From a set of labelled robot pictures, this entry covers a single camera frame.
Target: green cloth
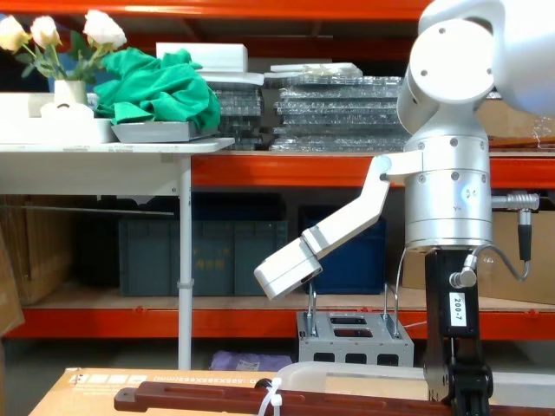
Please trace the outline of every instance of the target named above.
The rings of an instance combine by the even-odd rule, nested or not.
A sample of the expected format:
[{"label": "green cloth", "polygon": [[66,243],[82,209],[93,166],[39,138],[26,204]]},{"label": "green cloth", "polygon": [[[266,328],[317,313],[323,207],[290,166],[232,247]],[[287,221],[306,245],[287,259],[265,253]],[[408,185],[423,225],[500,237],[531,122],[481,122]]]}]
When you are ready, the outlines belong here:
[{"label": "green cloth", "polygon": [[106,56],[102,64],[117,79],[96,86],[96,112],[113,124],[192,121],[198,129],[219,125],[218,98],[187,51],[157,59],[130,48]]}]

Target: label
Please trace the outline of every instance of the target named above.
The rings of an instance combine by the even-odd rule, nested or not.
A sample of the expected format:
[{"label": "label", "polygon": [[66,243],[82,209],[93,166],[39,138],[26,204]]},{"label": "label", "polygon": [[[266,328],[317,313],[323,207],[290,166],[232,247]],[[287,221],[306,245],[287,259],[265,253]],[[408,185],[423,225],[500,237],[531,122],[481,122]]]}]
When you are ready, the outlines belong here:
[{"label": "label", "polygon": [[249,362],[245,360],[239,360],[239,363],[235,369],[237,371],[258,371],[259,367],[260,367],[259,362]]},{"label": "label", "polygon": [[465,294],[449,292],[449,307],[451,311],[451,326],[465,327],[467,325],[467,305]]}]

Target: purple bag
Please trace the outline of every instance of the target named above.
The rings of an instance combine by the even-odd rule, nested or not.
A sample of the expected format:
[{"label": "purple bag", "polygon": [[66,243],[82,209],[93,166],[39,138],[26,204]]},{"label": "purple bag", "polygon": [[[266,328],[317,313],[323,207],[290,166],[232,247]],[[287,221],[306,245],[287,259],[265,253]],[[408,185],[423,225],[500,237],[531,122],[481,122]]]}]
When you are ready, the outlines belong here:
[{"label": "purple bag", "polygon": [[211,370],[279,371],[292,364],[289,355],[235,354],[218,351],[212,357]]}]

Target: white flower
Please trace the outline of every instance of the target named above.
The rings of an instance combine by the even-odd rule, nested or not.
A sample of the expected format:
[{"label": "white flower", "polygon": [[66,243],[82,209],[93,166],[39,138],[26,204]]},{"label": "white flower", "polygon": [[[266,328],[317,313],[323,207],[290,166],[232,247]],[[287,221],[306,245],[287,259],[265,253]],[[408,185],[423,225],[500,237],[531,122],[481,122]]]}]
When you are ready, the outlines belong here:
[{"label": "white flower", "polygon": [[91,45],[110,45],[111,49],[116,50],[127,42],[121,27],[106,13],[89,10],[85,18],[87,21],[83,33]]},{"label": "white flower", "polygon": [[56,24],[50,16],[42,16],[35,19],[31,26],[31,35],[35,43],[46,49],[49,45],[59,45],[60,35],[56,30]]},{"label": "white flower", "polygon": [[13,16],[0,21],[0,48],[17,52],[30,38]]}]

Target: white table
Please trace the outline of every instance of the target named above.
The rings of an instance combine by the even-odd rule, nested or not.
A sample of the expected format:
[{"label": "white table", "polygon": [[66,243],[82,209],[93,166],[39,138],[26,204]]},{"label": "white table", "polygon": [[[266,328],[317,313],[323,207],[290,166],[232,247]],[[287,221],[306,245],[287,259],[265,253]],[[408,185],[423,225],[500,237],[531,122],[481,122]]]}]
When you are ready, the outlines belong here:
[{"label": "white table", "polygon": [[233,139],[187,144],[46,146],[0,144],[0,194],[179,195],[179,367],[191,368],[193,314],[191,156]]}]

